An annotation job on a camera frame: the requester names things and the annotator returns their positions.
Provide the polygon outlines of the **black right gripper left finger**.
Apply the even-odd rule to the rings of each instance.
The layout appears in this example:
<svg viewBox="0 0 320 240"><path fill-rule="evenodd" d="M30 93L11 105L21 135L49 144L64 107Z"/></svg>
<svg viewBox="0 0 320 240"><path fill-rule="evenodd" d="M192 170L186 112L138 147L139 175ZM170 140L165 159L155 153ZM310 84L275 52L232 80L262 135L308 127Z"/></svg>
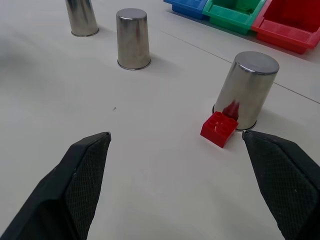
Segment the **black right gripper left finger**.
<svg viewBox="0 0 320 240"><path fill-rule="evenodd" d="M72 144L36 185L0 240L87 240L110 142L110 132L101 132Z"/></svg>

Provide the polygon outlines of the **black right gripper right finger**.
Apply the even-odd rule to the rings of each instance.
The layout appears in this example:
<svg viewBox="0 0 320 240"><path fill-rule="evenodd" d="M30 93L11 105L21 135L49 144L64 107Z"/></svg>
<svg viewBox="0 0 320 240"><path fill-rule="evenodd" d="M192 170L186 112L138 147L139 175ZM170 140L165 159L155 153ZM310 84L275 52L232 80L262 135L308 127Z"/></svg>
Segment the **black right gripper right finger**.
<svg viewBox="0 0 320 240"><path fill-rule="evenodd" d="M320 240L320 166L295 142L243 131L260 193L285 240Z"/></svg>

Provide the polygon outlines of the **red toy building block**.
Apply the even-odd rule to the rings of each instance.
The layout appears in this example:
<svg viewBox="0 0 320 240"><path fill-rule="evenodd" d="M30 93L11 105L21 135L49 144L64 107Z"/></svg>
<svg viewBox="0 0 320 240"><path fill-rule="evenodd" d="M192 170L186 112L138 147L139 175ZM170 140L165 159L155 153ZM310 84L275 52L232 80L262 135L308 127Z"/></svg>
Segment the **red toy building block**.
<svg viewBox="0 0 320 240"><path fill-rule="evenodd" d="M238 126L233 118L222 112L214 112L202 125L200 135L217 146L224 148Z"/></svg>

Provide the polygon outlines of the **stainless steel cup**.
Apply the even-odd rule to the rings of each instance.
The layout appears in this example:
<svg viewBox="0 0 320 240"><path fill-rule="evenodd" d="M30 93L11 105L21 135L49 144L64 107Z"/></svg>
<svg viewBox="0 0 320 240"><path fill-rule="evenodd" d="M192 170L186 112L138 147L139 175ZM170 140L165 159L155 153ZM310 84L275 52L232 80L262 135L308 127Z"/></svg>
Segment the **stainless steel cup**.
<svg viewBox="0 0 320 240"><path fill-rule="evenodd" d="M212 111L236 120L238 131L253 128L279 69L279 63L267 54L238 53Z"/></svg>
<svg viewBox="0 0 320 240"><path fill-rule="evenodd" d="M151 63L147 13L124 8L116 13L117 63L127 70L141 70Z"/></svg>
<svg viewBox="0 0 320 240"><path fill-rule="evenodd" d="M99 32L91 0L65 0L72 35L90 37Z"/></svg>

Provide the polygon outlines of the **red plastic bin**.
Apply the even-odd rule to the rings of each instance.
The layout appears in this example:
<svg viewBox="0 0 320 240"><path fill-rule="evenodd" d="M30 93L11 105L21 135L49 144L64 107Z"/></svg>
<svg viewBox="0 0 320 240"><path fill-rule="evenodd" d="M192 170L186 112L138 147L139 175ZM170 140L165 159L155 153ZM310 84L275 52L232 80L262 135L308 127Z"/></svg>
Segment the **red plastic bin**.
<svg viewBox="0 0 320 240"><path fill-rule="evenodd" d="M258 40L302 55L320 42L320 0L266 0L251 30Z"/></svg>

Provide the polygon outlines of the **green plastic bin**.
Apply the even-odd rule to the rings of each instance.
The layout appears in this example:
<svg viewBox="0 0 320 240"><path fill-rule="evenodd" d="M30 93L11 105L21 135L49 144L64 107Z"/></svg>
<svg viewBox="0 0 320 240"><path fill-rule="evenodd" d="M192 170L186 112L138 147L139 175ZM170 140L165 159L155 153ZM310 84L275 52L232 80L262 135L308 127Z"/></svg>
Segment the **green plastic bin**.
<svg viewBox="0 0 320 240"><path fill-rule="evenodd" d="M202 13L223 29L247 35L266 0L207 0Z"/></svg>

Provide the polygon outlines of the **blue plastic bin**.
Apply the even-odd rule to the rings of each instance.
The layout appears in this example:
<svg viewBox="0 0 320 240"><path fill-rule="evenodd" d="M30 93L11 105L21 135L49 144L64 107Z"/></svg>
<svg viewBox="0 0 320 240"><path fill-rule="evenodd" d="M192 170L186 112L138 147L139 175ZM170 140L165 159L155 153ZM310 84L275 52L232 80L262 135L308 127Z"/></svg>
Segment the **blue plastic bin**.
<svg viewBox="0 0 320 240"><path fill-rule="evenodd" d="M171 5L172 11L205 21L209 20L209 16L203 14L207 1L208 0L163 0L164 3Z"/></svg>

